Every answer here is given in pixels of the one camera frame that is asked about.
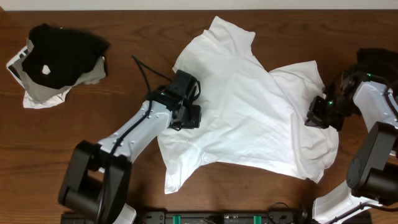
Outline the white Mr Robot t-shirt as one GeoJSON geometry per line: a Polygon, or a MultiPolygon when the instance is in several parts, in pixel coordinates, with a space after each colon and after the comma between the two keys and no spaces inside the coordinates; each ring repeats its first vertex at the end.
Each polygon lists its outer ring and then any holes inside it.
{"type": "Polygon", "coordinates": [[[165,193],[177,192],[201,166],[225,162],[319,182],[335,161],[334,128],[305,125],[324,84],[316,61],[265,70],[251,50],[254,32],[219,17],[178,56],[174,70],[201,83],[197,129],[157,138],[166,166],[165,193]]]}

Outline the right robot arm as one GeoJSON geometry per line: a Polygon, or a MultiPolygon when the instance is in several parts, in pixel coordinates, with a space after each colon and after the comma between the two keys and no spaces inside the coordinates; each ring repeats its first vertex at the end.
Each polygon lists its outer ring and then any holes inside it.
{"type": "Polygon", "coordinates": [[[303,208],[299,223],[370,223],[362,214],[367,209],[397,211],[397,165],[389,162],[397,156],[397,65],[358,63],[343,72],[339,83],[314,97],[305,125],[340,131],[352,114],[362,116],[368,135],[349,165],[346,180],[303,208]]]}

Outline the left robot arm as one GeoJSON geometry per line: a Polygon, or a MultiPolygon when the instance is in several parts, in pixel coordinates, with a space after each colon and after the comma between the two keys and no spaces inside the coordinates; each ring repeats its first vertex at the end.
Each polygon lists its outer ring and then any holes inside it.
{"type": "Polygon", "coordinates": [[[126,203],[132,164],[162,131],[199,127],[201,107],[194,102],[200,93],[200,81],[177,70],[112,135],[77,144],[58,195],[59,204],[69,208],[61,222],[134,223],[137,212],[126,203]]]}

